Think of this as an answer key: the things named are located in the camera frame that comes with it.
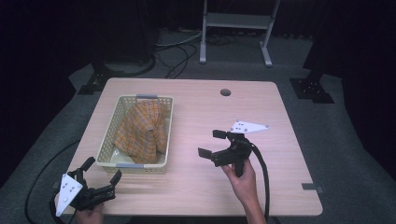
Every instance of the white shelf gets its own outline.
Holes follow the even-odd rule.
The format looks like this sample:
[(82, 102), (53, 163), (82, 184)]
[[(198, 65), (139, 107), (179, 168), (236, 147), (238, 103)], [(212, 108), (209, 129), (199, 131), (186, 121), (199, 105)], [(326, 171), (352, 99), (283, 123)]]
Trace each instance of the white shelf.
[(206, 26), (268, 29), (270, 16), (207, 13)]

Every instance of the gray carpet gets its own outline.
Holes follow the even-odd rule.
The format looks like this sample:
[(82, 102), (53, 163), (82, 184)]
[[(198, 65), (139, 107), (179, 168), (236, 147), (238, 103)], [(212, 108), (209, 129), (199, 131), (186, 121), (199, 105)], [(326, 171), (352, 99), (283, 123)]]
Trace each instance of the gray carpet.
[[(190, 36), (163, 32), (161, 42), (174, 43)], [(278, 86), (308, 169), (314, 182), (324, 190), (319, 194), (323, 205), (320, 216), (280, 217), (280, 222), (396, 223), (396, 182), (362, 147), (344, 107), (341, 79), (325, 75), (320, 81), (334, 100), (334, 104), (329, 105), (297, 99), (290, 85), (289, 78), (308, 75), (309, 71), (302, 66), (312, 41), (272, 37), (268, 49), (274, 66), (267, 68), (263, 63), (258, 37), (237, 36), (228, 40), (231, 40), (229, 44), (207, 46), (205, 65), (199, 64), (199, 43), (193, 43), (197, 52), (188, 60), (187, 67), (178, 78), (272, 81)], [(192, 47), (183, 48), (193, 53)], [(155, 54), (155, 67), (139, 77), (164, 78), (170, 70), (169, 66), (175, 66), (185, 58), (181, 49), (168, 49)], [(145, 66), (112, 65), (123, 71), (138, 71)], [(92, 67), (87, 64), (71, 74), (70, 80), (79, 91), (91, 75)], [(27, 206), (33, 222), (53, 223), (48, 206), (51, 186), (67, 171), (78, 146), (75, 142), (83, 135), (99, 97), (100, 92), (94, 95), (76, 94), (36, 140), (20, 166), (0, 189), (0, 223), (28, 223), (24, 204), (29, 189), (47, 162), (60, 153), (37, 179)], [(64, 222), (68, 222), (69, 218), (64, 217)], [(106, 223), (126, 223), (130, 219), (106, 216)], [(168, 219), (172, 223), (180, 220)], [(194, 217), (182, 220), (188, 223), (208, 222)]]

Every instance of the wicker basket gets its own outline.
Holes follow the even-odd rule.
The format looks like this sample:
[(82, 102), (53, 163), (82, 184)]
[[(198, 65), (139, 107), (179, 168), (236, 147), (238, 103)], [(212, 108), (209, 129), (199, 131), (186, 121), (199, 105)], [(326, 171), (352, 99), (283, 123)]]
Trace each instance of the wicker basket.
[[(167, 136), (166, 153), (159, 153), (159, 160), (154, 164), (137, 164), (126, 153), (114, 145), (114, 138), (128, 110), (140, 101), (157, 99), (166, 107), (165, 132)], [(108, 124), (106, 136), (96, 156), (96, 164), (102, 166), (109, 173), (116, 173), (119, 169), (126, 174), (164, 174), (169, 150), (173, 114), (173, 98), (171, 96), (157, 95), (128, 95), (121, 96), (114, 110), (113, 117)]]

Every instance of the human hand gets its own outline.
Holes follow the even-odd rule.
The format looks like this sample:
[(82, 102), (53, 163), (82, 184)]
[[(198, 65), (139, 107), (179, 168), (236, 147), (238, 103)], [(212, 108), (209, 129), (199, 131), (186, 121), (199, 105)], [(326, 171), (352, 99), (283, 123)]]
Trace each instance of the human hand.
[(240, 177), (236, 176), (234, 165), (221, 166), (221, 169), (227, 175), (233, 186), (233, 192), (243, 205), (258, 202), (256, 173), (249, 159), (244, 161), (244, 171)]
[(78, 224), (103, 224), (103, 204), (97, 204), (92, 210), (76, 211)]

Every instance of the table hole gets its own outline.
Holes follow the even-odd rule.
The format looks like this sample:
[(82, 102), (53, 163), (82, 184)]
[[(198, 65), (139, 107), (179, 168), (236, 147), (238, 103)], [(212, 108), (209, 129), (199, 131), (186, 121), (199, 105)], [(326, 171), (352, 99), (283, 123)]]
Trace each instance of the table hole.
[(231, 95), (231, 91), (228, 90), (228, 89), (222, 89), (222, 90), (220, 91), (220, 94), (221, 94), (222, 96), (229, 96), (229, 95)]

